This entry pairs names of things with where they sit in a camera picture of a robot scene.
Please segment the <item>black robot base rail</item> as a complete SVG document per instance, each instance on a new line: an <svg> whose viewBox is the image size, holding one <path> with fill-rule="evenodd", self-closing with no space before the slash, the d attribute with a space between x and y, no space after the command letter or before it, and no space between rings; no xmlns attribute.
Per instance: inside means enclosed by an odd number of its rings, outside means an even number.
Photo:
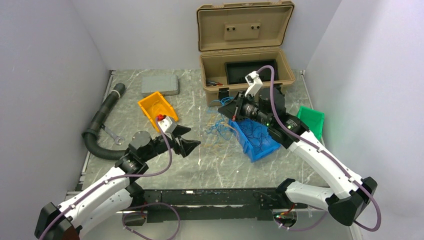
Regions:
<svg viewBox="0 0 424 240"><path fill-rule="evenodd" d="M132 183L102 202L81 225L97 225L123 211L131 225L171 220L256 219L270 221L271 213L294 222L293 212L305 209L275 188L143 189Z"/></svg>

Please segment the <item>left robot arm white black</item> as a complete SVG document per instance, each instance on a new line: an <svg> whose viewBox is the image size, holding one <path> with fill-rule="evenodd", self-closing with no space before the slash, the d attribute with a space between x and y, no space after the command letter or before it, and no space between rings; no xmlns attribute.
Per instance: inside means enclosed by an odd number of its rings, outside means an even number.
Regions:
<svg viewBox="0 0 424 240"><path fill-rule="evenodd" d="M187 157L201 144L182 138L190 130L177 125L173 132L155 138L147 131L135 133L124 155L104 176L74 197L41 209L34 236L38 240L81 240L116 212L139 209L145 192L136 180L149 176L147 161L165 152Z"/></svg>

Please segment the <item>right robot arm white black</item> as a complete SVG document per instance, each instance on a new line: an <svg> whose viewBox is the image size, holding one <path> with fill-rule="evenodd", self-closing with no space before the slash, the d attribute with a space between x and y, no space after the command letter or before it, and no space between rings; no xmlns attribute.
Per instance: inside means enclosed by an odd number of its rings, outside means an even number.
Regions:
<svg viewBox="0 0 424 240"><path fill-rule="evenodd" d="M240 91L218 112L232 121L251 120L266 127L275 142L306 161L328 184L318 187L287 178L275 190L280 207L317 207L340 224L351 226L369 203L375 202L377 182L354 173L330 153L304 122L286 111L285 96L277 89L262 89L258 100Z"/></svg>

